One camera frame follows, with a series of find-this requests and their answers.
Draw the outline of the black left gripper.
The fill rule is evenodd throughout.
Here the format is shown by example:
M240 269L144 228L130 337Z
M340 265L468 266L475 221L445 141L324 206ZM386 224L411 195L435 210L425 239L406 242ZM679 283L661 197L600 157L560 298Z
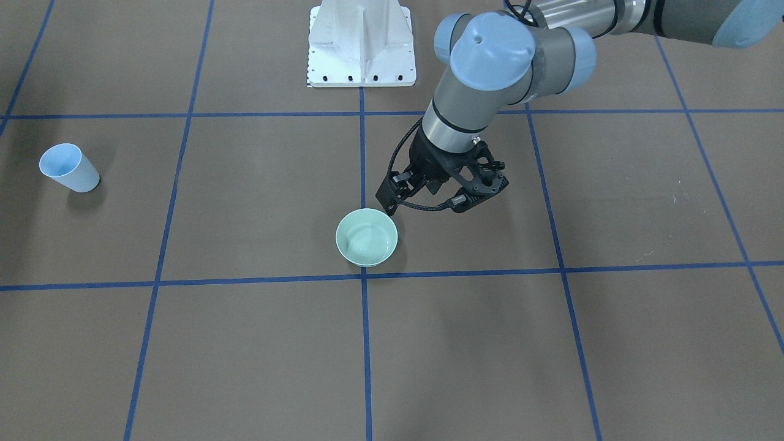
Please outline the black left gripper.
M403 173L387 173L375 193L387 216L393 217L401 202L428 187L435 195L466 164L465 153L449 153L435 146L419 126L413 128L409 165Z

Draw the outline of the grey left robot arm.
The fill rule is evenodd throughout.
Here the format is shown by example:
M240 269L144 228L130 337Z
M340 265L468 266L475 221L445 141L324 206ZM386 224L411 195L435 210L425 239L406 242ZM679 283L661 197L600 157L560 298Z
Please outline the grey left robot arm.
M717 48L747 48L782 21L781 1L522 1L478 15L445 17L434 52L445 65L428 109L395 148L375 197L398 207L463 213L501 193L506 165L483 133L506 105L582 86L599 37L640 33Z

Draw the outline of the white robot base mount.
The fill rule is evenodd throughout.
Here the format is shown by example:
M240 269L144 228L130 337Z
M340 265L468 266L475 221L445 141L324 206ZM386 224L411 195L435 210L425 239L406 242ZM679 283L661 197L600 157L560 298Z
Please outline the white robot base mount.
M412 13L398 1L322 1L309 19L308 86L407 87L417 81Z

